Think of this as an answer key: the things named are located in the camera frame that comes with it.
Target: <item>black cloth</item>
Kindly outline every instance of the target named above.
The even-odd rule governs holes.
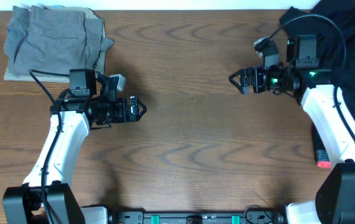
[[[333,71],[332,80],[338,82],[343,91],[344,102],[355,120],[355,0],[321,0],[311,11],[331,19],[343,31],[347,46],[345,77],[341,77],[343,46],[336,29],[327,21],[309,17],[291,22],[285,27],[288,35],[316,35],[317,57],[321,68]],[[306,14],[291,7],[280,23]]]

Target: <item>green tape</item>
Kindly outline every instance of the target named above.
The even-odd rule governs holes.
[[[231,217],[231,224],[239,224],[239,216],[238,215],[233,215]]]
[[[159,224],[159,215],[151,216],[151,224]]]

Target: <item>wire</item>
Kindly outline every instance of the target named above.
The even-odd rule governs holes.
[[[261,207],[260,205],[250,205],[249,207],[247,207],[247,208],[245,209],[244,218],[246,219],[246,221],[247,221],[249,224],[254,224],[254,223],[247,219],[247,217],[246,217],[246,212],[247,212],[248,209],[253,208],[253,207],[263,208],[263,207]],[[270,224],[270,223],[272,223],[272,218],[270,217],[270,215],[267,214],[266,211],[263,211],[263,212],[264,212],[264,214],[266,215],[266,217],[271,220],[270,222],[267,222],[267,223],[265,223],[265,224]]]
[[[59,77],[69,77],[70,75],[68,74],[60,74],[60,73],[52,73],[52,72],[42,72],[42,71],[38,71],[38,70],[34,70],[31,69],[31,72],[35,72],[35,73],[40,73],[40,74],[44,74],[44,75],[53,75],[53,76],[59,76]]]
[[[46,175],[48,174],[47,167],[48,167],[48,163],[50,162],[50,158],[52,156],[52,152],[53,152],[54,146],[57,143],[57,139],[58,139],[58,137],[59,137],[59,135],[61,133],[61,130],[62,130],[62,120],[61,120],[60,110],[59,110],[58,106],[56,105],[56,102],[55,102],[54,98],[47,91],[46,87],[43,86],[43,84],[35,77],[33,72],[35,72],[35,73],[43,73],[43,74],[46,74],[46,73],[45,72],[41,72],[41,71],[37,71],[37,70],[29,70],[29,74],[31,75],[31,77],[38,83],[38,85],[43,89],[43,91],[46,93],[46,95],[52,101],[53,107],[56,109],[57,118],[58,118],[57,132],[55,133],[53,142],[50,145],[50,148],[48,149],[48,152],[47,152],[47,155],[46,155],[46,158],[45,158],[45,162],[44,162],[43,167],[41,169],[42,175],[41,175],[41,179],[40,179],[40,192],[42,194],[43,206],[45,208],[46,215],[47,215],[49,223],[50,224],[54,224],[54,221],[53,221],[53,218],[52,218],[52,214],[50,213],[50,209],[49,209],[49,206],[48,206],[47,196],[46,196]]]
[[[274,31],[274,33],[272,33],[270,35],[270,37],[267,38],[267,40],[265,42],[262,43],[262,46],[264,46],[271,38],[273,38],[273,36],[275,36],[280,30],[282,30],[285,26],[287,26],[289,23],[298,20],[298,19],[302,19],[302,18],[306,18],[306,17],[318,17],[318,18],[322,18],[326,21],[328,21],[330,24],[333,25],[333,27],[338,31],[341,41],[342,41],[342,45],[343,45],[343,58],[342,58],[342,64],[341,64],[341,77],[344,77],[345,74],[345,69],[346,69],[346,56],[347,56],[347,49],[346,49],[346,39],[344,38],[343,33],[341,32],[340,28],[330,19],[328,19],[325,16],[321,16],[318,14],[307,14],[304,16],[298,16],[296,18],[293,18],[287,22],[285,22],[284,24],[282,24],[277,30]],[[339,88],[339,78],[337,78],[336,84],[334,85],[334,89],[333,89],[333,101],[334,101],[334,105],[336,107],[336,110],[338,111],[338,114],[340,116],[340,119],[342,120],[344,126],[347,129],[347,132],[350,134],[351,138],[353,139],[354,143],[355,143],[355,134],[353,133],[353,131],[350,128],[350,125],[347,123],[346,118],[344,117],[341,108],[340,108],[340,103],[338,102],[338,88]]]

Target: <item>wooden tabletop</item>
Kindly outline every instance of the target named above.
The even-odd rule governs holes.
[[[295,100],[241,95],[228,76],[262,63],[253,42],[283,11],[97,11],[115,45],[106,75],[148,112],[137,123],[91,131],[76,163],[80,205],[160,210],[244,210],[309,200],[329,170],[313,158],[311,120]],[[2,196],[38,159],[50,101],[33,82],[3,80],[10,12],[0,12],[0,223]],[[276,41],[285,58],[287,36]],[[54,95],[66,84],[45,83]]]

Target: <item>folded gray fabric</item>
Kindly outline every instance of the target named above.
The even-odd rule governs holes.
[[[94,69],[100,52],[107,51],[113,41],[103,37],[103,20],[85,18],[83,11],[32,6],[29,12],[14,6],[4,44],[9,56],[5,80],[8,73],[14,75],[11,80],[32,80],[29,69],[63,74],[74,68]],[[38,75],[38,79],[46,82],[49,76]]]

